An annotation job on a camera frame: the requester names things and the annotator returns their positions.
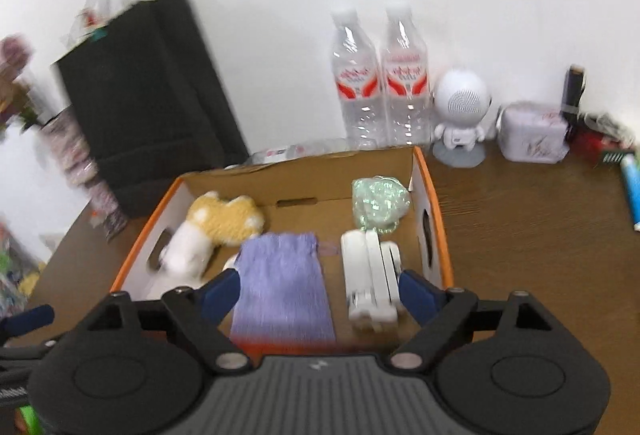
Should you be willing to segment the white folding plastic device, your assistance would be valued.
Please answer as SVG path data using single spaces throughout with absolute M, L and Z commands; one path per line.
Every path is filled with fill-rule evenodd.
M 404 311 L 398 245 L 373 230 L 350 230 L 341 236 L 341 253 L 350 323 L 359 330 L 395 330 Z

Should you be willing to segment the purple fabric pouch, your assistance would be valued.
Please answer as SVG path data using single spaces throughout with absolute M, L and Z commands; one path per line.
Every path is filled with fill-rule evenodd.
M 266 233 L 249 239 L 233 268 L 241 291 L 232 314 L 232 337 L 273 344 L 335 341 L 315 235 Z

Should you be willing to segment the white and yellow plush toy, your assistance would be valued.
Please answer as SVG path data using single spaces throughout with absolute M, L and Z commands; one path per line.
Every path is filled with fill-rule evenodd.
M 265 217 L 252 198 L 222 199 L 218 192 L 198 196 L 186 218 L 160 251 L 160 270 L 167 276 L 200 280 L 218 247 L 239 247 L 260 236 Z

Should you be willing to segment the iridescent plastic bag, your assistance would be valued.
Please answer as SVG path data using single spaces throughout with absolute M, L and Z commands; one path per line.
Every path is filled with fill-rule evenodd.
M 357 229 L 393 233 L 411 205 L 409 190 L 394 177 L 374 176 L 352 182 L 352 216 Z

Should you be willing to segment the green foam roll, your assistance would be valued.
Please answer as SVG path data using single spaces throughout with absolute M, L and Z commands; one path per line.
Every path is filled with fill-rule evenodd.
M 15 414 L 15 424 L 18 433 L 24 435 L 43 435 L 44 429 L 33 407 L 18 408 Z

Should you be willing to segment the white tin box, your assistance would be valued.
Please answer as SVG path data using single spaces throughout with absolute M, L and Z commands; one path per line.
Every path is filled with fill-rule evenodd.
M 511 162 L 556 164 L 568 153 L 567 121 L 553 106 L 518 101 L 500 109 L 497 141 Z

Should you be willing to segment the white robot speaker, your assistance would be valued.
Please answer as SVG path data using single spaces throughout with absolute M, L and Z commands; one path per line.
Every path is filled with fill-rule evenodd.
M 486 132 L 482 121 L 491 106 L 488 86 L 468 69 L 444 74 L 433 98 L 438 123 L 432 155 L 454 168 L 474 168 L 485 160 Z

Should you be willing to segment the red and green box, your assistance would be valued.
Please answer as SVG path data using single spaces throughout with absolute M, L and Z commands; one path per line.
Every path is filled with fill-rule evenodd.
M 634 148 L 625 146 L 620 140 L 589 128 L 579 122 L 568 134 L 570 152 L 580 156 L 592 165 L 616 165 Z

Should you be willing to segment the black paper bag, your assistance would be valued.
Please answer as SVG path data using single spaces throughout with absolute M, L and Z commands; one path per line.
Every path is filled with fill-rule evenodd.
M 190 0 L 145 0 L 55 63 L 99 174 L 130 218 L 190 172 L 248 153 Z

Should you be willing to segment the blue white tube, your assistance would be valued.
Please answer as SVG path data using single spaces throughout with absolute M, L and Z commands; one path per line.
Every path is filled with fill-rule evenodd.
M 626 154 L 620 161 L 620 170 L 625 181 L 629 210 L 634 231 L 640 231 L 640 170 L 634 154 Z

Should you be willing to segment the right water bottle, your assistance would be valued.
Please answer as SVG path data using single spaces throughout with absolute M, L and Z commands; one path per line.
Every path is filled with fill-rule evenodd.
M 390 144 L 421 146 L 431 138 L 427 46 L 409 6 L 388 7 L 386 14 L 381 64 Z

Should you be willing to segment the water bottle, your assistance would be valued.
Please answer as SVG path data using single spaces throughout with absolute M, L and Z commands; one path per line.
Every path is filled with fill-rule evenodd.
M 375 46 L 355 9 L 335 11 L 332 20 L 332 74 L 346 135 L 358 149 L 383 149 L 386 114 Z
M 409 6 L 388 7 L 386 14 L 381 64 L 390 144 L 421 146 L 431 138 L 427 46 Z

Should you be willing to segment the left water bottle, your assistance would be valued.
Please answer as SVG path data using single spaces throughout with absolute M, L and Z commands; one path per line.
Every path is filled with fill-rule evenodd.
M 346 135 L 358 149 L 383 149 L 386 114 L 375 46 L 355 9 L 335 11 L 332 20 L 332 74 Z

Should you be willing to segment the black flashlight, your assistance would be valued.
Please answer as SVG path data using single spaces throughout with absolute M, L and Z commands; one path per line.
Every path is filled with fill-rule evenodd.
M 585 87 L 585 69 L 578 65 L 571 65 L 565 74 L 561 104 L 562 117 L 570 126 L 575 125 L 578 120 L 579 103 Z

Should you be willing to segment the dried pink flowers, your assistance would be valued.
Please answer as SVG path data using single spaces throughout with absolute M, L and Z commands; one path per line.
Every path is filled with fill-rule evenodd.
M 32 88 L 21 80 L 31 56 L 21 35 L 1 39 L 1 132 L 13 121 L 20 122 L 23 130 L 43 125 Z

